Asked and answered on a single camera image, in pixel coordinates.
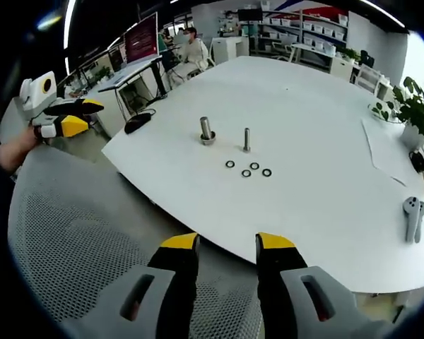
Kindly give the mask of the person's left hand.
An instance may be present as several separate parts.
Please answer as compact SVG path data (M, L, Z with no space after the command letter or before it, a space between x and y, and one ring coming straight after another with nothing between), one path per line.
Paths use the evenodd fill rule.
M40 137L40 130L29 125L24 132L18 137L18 144L22 153L28 153L43 142Z

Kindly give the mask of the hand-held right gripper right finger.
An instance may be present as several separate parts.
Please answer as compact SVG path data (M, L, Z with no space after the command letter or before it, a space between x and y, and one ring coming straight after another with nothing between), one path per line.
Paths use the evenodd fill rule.
M308 266L285 237L256 235L257 295L266 338L385 338L355 295L318 266Z

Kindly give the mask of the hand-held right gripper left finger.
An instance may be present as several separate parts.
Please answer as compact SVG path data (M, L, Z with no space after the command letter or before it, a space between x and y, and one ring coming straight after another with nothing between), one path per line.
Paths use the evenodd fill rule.
M200 236L165 240L147 266L104 288L88 313L89 338L186 338L196 299Z

